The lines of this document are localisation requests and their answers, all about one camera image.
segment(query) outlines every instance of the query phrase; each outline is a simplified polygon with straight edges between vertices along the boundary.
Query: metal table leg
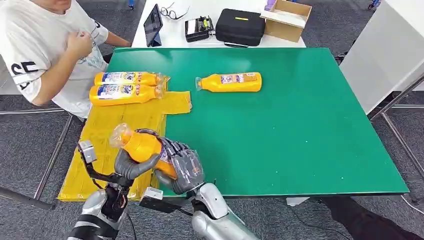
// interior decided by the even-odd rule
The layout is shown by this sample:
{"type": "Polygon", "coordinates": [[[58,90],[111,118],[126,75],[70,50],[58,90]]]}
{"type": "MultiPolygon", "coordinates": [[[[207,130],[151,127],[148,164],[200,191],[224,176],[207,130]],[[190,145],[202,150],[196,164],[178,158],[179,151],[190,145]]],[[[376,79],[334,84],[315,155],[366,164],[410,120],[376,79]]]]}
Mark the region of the metal table leg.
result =
{"type": "Polygon", "coordinates": [[[31,205],[40,209],[44,210],[52,210],[55,206],[53,204],[49,204],[40,200],[36,200],[32,197],[25,196],[23,194],[20,194],[18,192],[9,190],[7,188],[0,186],[0,197],[10,199],[10,200],[16,200],[21,203],[31,205]]]}
{"type": "Polygon", "coordinates": [[[391,100],[386,106],[384,106],[380,111],[378,111],[374,116],[371,117],[370,121],[375,119],[381,113],[387,112],[391,107],[397,104],[401,99],[403,99],[407,94],[412,92],[418,85],[424,82],[424,75],[418,78],[416,81],[412,82],[404,91],[397,95],[393,100],[391,100]]]}
{"type": "Polygon", "coordinates": [[[421,178],[424,180],[424,168],[418,161],[418,159],[415,157],[411,149],[409,148],[407,142],[402,137],[401,133],[396,128],[395,124],[390,120],[389,116],[387,115],[387,111],[389,109],[424,109],[424,105],[420,104],[397,104],[401,99],[403,99],[407,94],[412,92],[418,85],[424,82],[424,74],[421,75],[417,80],[412,82],[404,91],[402,91],[399,95],[397,95],[393,100],[391,100],[386,106],[384,106],[380,111],[378,111],[373,117],[371,117],[370,121],[375,119],[378,115],[381,115],[383,119],[386,121],[388,126],[390,127],[390,130],[394,133],[397,140],[402,145],[403,149],[405,150],[408,157],[411,159],[413,165],[418,170],[419,174],[421,175],[421,178]]]}
{"type": "Polygon", "coordinates": [[[43,114],[65,112],[62,108],[31,109],[19,111],[0,111],[0,115],[23,115],[23,114],[43,114]]]}
{"type": "Polygon", "coordinates": [[[422,104],[395,104],[392,109],[424,109],[422,104]]]}
{"type": "Polygon", "coordinates": [[[65,123],[65,126],[63,127],[62,133],[60,134],[59,140],[56,143],[56,147],[54,148],[53,153],[51,154],[50,160],[48,161],[47,169],[45,170],[41,181],[37,187],[37,190],[34,194],[34,199],[39,200],[40,195],[43,192],[44,187],[46,186],[47,179],[50,176],[50,173],[52,172],[53,165],[56,162],[56,159],[58,158],[59,151],[61,150],[62,144],[64,143],[66,134],[68,133],[69,126],[72,122],[72,115],[69,114],[69,117],[67,118],[67,121],[65,123]]]}
{"type": "Polygon", "coordinates": [[[407,142],[402,137],[401,133],[396,128],[395,124],[393,124],[392,120],[390,120],[389,116],[387,116],[387,114],[385,112],[382,112],[381,113],[381,116],[387,122],[387,124],[390,127],[391,131],[394,133],[394,136],[397,138],[397,140],[402,145],[403,149],[405,149],[406,154],[412,160],[412,163],[414,164],[415,168],[421,174],[422,179],[424,179],[424,168],[423,168],[423,166],[418,161],[418,159],[415,157],[415,155],[412,153],[410,147],[408,146],[407,142]]]}
{"type": "MultiPolygon", "coordinates": [[[[18,110],[18,111],[0,111],[0,115],[25,115],[25,114],[42,114],[42,113],[57,113],[64,112],[62,108],[50,108],[50,109],[32,109],[32,110],[18,110]]],[[[52,172],[53,166],[55,165],[56,159],[58,157],[59,151],[61,150],[62,144],[64,143],[65,137],[68,133],[69,127],[71,125],[73,116],[69,114],[69,117],[66,120],[65,125],[63,126],[62,132],[60,134],[59,140],[56,143],[56,147],[51,154],[50,160],[48,161],[47,168],[41,178],[41,181],[35,191],[34,198],[25,196],[18,192],[9,190],[4,187],[0,187],[0,197],[16,200],[24,204],[28,204],[37,208],[44,210],[52,210],[55,205],[49,204],[43,201],[40,201],[41,193],[43,192],[44,187],[46,186],[47,180],[52,172]]]]}

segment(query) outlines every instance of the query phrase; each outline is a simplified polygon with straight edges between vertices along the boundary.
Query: orange bottle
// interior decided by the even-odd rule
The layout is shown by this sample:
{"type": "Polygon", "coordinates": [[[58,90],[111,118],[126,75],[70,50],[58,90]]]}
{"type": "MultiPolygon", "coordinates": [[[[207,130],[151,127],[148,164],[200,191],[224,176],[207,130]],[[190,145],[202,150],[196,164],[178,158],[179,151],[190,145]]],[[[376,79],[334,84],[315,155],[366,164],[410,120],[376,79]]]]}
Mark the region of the orange bottle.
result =
{"type": "Polygon", "coordinates": [[[92,86],[89,92],[90,102],[94,106],[111,106],[120,104],[145,103],[150,99],[160,99],[164,86],[147,86],[142,84],[110,84],[92,86]]]}
{"type": "Polygon", "coordinates": [[[142,84],[156,86],[170,79],[162,73],[147,71],[99,72],[94,77],[94,85],[142,84]]]}
{"type": "Polygon", "coordinates": [[[259,72],[234,74],[212,74],[208,77],[196,78],[196,89],[211,92],[258,92],[262,87],[259,72]]]}
{"type": "Polygon", "coordinates": [[[168,160],[167,151],[162,148],[162,144],[154,135],[135,132],[128,124],[121,123],[110,135],[109,144],[112,147],[123,148],[134,161],[139,163],[147,161],[152,154],[161,154],[154,168],[161,170],[172,179],[177,179],[175,169],[168,160]]]}

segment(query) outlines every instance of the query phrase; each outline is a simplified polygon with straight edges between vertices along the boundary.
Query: yellow cardboard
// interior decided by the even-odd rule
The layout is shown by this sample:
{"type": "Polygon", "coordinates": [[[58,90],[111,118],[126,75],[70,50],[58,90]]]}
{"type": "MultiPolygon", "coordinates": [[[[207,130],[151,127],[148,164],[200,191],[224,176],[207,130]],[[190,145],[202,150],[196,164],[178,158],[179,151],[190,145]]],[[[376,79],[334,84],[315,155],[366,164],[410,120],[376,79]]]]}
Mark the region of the yellow cardboard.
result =
{"type": "MultiPolygon", "coordinates": [[[[159,135],[165,134],[167,114],[185,114],[192,108],[190,92],[165,93],[162,99],[152,99],[146,103],[134,103],[115,106],[93,106],[82,129],[80,141],[90,140],[94,146],[97,161],[94,169],[102,174],[114,171],[118,148],[109,146],[109,135],[120,123],[127,123],[132,129],[148,128],[159,135]]],[[[106,182],[97,180],[104,187],[106,182]]],[[[158,187],[158,181],[152,177],[152,171],[145,172],[134,180],[129,190],[129,200],[140,200],[143,191],[149,187],[158,187]]],[[[75,148],[63,185],[57,199],[64,202],[85,201],[98,188],[89,177],[80,153],[75,148]]]]}

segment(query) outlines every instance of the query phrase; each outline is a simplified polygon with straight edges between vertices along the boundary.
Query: green table mat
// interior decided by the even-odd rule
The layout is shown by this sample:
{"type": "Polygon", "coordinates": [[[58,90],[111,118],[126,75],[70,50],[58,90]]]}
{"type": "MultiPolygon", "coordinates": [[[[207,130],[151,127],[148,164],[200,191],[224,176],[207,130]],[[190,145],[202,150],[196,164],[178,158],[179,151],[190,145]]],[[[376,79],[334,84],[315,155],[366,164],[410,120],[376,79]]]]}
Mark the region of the green table mat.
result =
{"type": "Polygon", "coordinates": [[[166,136],[197,150],[223,195],[409,191],[327,48],[126,48],[108,71],[161,72],[191,91],[166,136]],[[196,77],[243,72],[261,73],[259,92],[196,91],[196,77]]]}

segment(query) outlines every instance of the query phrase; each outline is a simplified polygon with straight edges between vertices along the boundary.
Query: robotic arm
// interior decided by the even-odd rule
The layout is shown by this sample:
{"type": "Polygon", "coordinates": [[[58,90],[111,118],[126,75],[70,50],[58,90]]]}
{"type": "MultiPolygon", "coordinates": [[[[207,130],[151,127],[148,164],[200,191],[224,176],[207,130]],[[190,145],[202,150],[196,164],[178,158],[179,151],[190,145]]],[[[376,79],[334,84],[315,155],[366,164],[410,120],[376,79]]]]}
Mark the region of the robotic arm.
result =
{"type": "MultiPolygon", "coordinates": [[[[197,152],[186,144],[171,141],[165,137],[158,137],[158,140],[168,153],[177,173],[177,179],[169,178],[158,169],[154,170],[154,174],[161,184],[172,189],[176,194],[187,194],[187,199],[191,200],[194,209],[191,220],[193,229],[207,240],[258,240],[246,228],[244,222],[231,211],[218,188],[212,183],[205,183],[197,152]]],[[[92,162],[96,160],[96,155],[90,141],[79,142],[78,150],[94,183],[98,185],[95,179],[99,179],[107,181],[108,184],[104,189],[99,189],[88,197],[68,240],[114,240],[127,216],[127,194],[134,179],[152,169],[158,162],[159,156],[152,155],[149,160],[138,163],[121,149],[115,159],[116,173],[103,175],[93,168],[92,162]]],[[[157,204],[154,204],[152,200],[156,203],[164,202],[162,191],[152,187],[148,187],[147,191],[153,191],[154,194],[145,192],[140,205],[160,210],[154,207],[157,204]]],[[[166,212],[170,213],[178,208],[180,206],[166,212]]]]}

